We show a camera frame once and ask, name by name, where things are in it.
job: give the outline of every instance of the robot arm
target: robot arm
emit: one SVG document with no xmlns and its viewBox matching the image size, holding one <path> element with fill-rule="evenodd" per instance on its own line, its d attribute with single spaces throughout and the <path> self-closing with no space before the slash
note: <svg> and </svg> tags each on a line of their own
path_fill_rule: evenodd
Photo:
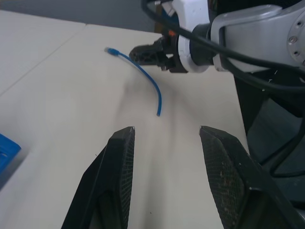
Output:
<svg viewBox="0 0 305 229">
<path fill-rule="evenodd" d="M 220 14 L 214 19 L 207 0 L 173 0 L 162 5 L 169 15 L 176 12 L 179 25 L 192 33 L 240 54 L 305 71 L 305 0 L 286 9 L 262 5 Z M 219 54 L 172 32 L 163 33 L 153 45 L 135 47 L 130 57 L 141 65 L 158 65 L 173 73 L 201 73 L 209 65 L 226 71 Z M 230 61 L 243 72 L 266 70 Z"/>
</svg>

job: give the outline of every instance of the blue plastic container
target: blue plastic container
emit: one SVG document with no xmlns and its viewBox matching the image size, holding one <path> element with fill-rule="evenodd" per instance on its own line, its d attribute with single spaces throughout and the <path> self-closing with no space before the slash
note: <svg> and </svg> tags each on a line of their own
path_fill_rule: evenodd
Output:
<svg viewBox="0 0 305 229">
<path fill-rule="evenodd" d="M 21 150 L 20 146 L 0 134 L 0 173 Z"/>
</svg>

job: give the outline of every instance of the gray floor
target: gray floor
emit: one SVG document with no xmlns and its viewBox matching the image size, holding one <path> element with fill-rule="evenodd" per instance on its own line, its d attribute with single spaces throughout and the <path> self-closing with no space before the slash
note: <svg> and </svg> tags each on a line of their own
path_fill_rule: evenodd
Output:
<svg viewBox="0 0 305 229">
<path fill-rule="evenodd" d="M 154 22 L 141 10 L 141 0 L 0 0 L 0 9 L 87 24 L 154 31 Z"/>
</svg>

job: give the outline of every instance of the orange component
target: orange component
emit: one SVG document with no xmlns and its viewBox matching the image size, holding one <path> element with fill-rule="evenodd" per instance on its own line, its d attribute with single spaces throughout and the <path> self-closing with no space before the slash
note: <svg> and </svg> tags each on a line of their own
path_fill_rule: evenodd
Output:
<svg viewBox="0 0 305 229">
<path fill-rule="evenodd" d="M 174 31 L 169 30 L 169 31 L 168 31 L 168 35 L 170 35 L 171 37 L 173 37 L 173 36 L 176 35 L 176 33 L 175 33 Z"/>
</svg>

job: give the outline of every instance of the black cable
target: black cable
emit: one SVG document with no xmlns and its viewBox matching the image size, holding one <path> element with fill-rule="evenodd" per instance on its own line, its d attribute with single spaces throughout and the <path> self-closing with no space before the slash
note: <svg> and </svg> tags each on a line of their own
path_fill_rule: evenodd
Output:
<svg viewBox="0 0 305 229">
<path fill-rule="evenodd" d="M 299 132 L 297 135 L 287 144 L 285 148 L 279 153 L 279 157 L 275 160 L 270 168 L 270 175 L 276 178 L 285 177 L 299 177 L 305 175 L 305 171 L 297 171 L 291 173 L 275 173 L 275 171 L 281 166 L 281 164 L 288 158 L 289 155 L 294 151 L 294 149 L 299 145 L 303 137 L 305 136 L 305 113 L 303 112 L 303 118 L 300 125 Z"/>
<path fill-rule="evenodd" d="M 237 79 L 240 79 L 241 81 L 259 88 L 259 89 L 265 89 L 266 91 L 272 92 L 274 94 L 278 93 L 295 93 L 295 94 L 300 94 L 300 93 L 305 93 L 305 87 L 300 87 L 300 86 L 284 86 L 284 85 L 279 85 L 279 84 L 274 84 L 274 83 L 269 83 L 265 80 L 259 79 L 255 76 L 252 76 L 249 73 L 245 73 L 241 70 L 239 70 L 237 67 L 235 67 L 227 58 L 221 58 L 221 62 L 223 63 L 223 66 L 229 70 L 234 77 Z"/>
<path fill-rule="evenodd" d="M 282 152 L 282 150 L 284 148 L 287 147 L 288 144 L 291 143 L 291 141 L 294 139 L 291 138 L 288 142 L 286 142 L 284 145 L 282 145 L 279 149 L 277 149 L 275 152 L 273 152 L 272 154 L 270 154 L 268 157 L 266 157 L 264 160 L 262 160 L 259 164 L 264 167 L 266 164 L 268 164 L 273 158 L 275 158 L 276 156 L 278 156 L 279 153 Z"/>
<path fill-rule="evenodd" d="M 170 22 L 168 19 L 163 18 L 162 16 L 158 15 L 157 13 L 153 12 L 148 7 L 148 3 L 152 2 L 153 0 L 142 0 L 142 10 L 153 20 L 159 22 L 160 24 L 166 26 L 170 30 L 174 31 L 175 33 L 192 40 L 194 42 L 197 42 L 198 44 L 204 46 L 207 50 L 213 51 L 215 53 L 220 53 L 224 57 L 229 57 L 238 61 L 242 61 L 245 63 L 249 63 L 256 66 L 262 66 L 266 68 L 273 68 L 277 70 L 290 70 L 298 75 L 300 77 L 304 77 L 304 72 L 300 70 L 299 68 L 292 67 L 287 64 L 282 63 L 275 63 L 271 61 L 264 61 L 259 60 L 256 58 L 252 58 L 249 56 L 242 55 L 240 53 L 234 52 L 232 50 L 229 50 L 215 42 L 212 42 L 208 39 L 205 39 L 204 37 L 198 36 L 196 34 L 193 34 L 191 31 L 187 31 L 183 28 L 181 28 L 179 25 L 176 25 L 175 23 Z"/>
</svg>

